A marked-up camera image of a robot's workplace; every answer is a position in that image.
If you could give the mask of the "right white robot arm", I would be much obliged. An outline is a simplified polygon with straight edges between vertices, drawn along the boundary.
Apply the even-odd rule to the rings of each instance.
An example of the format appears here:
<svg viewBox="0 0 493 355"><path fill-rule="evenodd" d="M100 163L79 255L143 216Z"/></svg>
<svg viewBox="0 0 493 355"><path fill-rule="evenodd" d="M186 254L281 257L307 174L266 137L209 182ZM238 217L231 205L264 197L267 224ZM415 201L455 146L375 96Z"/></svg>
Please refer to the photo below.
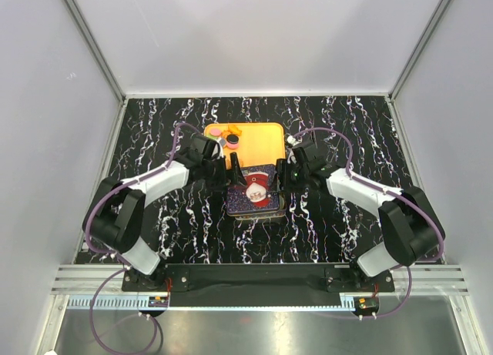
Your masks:
<svg viewBox="0 0 493 355"><path fill-rule="evenodd" d="M280 188L289 193L313 189L347 200L375 216L383 241L355 258L350 281L357 290L368 290L377 275L396 266L409 267L433 249L439 260L444 252L444 229L424 190L385 186L328 163L314 142L287 140L286 159L277 161Z"/></svg>

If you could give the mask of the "gold cookie tin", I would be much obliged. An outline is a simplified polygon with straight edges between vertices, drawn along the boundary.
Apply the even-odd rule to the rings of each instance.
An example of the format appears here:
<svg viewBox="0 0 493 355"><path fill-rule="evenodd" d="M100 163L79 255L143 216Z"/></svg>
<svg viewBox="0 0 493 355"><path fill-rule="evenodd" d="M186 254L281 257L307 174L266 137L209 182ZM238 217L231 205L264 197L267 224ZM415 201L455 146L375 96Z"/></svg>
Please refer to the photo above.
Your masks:
<svg viewBox="0 0 493 355"><path fill-rule="evenodd" d="M251 213L232 214L227 213L228 216L233 217L236 220L253 220L253 219L275 219L284 216L286 213L286 204L282 202L280 207L276 210L270 211L253 211Z"/></svg>

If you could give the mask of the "gold tin lid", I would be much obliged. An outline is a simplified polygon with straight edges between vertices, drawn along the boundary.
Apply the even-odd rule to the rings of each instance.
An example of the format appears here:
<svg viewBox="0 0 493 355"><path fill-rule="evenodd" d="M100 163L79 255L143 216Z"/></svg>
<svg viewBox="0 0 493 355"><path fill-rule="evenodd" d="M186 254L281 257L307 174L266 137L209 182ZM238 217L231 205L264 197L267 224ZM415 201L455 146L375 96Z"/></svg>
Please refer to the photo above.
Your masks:
<svg viewBox="0 0 493 355"><path fill-rule="evenodd" d="M283 201L275 185L273 164L242 168L246 185L230 185L226 191L229 216L255 216L281 211Z"/></svg>

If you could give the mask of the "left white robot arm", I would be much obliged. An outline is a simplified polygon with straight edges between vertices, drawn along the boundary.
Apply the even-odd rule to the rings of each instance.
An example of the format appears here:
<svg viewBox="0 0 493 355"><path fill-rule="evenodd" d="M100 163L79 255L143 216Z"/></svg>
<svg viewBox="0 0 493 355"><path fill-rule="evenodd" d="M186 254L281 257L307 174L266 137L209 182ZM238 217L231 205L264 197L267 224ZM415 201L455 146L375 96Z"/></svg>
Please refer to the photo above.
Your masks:
<svg viewBox="0 0 493 355"><path fill-rule="evenodd" d="M220 141L197 134L191 146L173 153L155 169L128 179L105 178L82 222L88 247L97 253L115 253L139 272L146 288L160 289L166 271L158 266L159 254L141 237L144 211L166 194L200 180L219 190L246 184L238 155L225 155Z"/></svg>

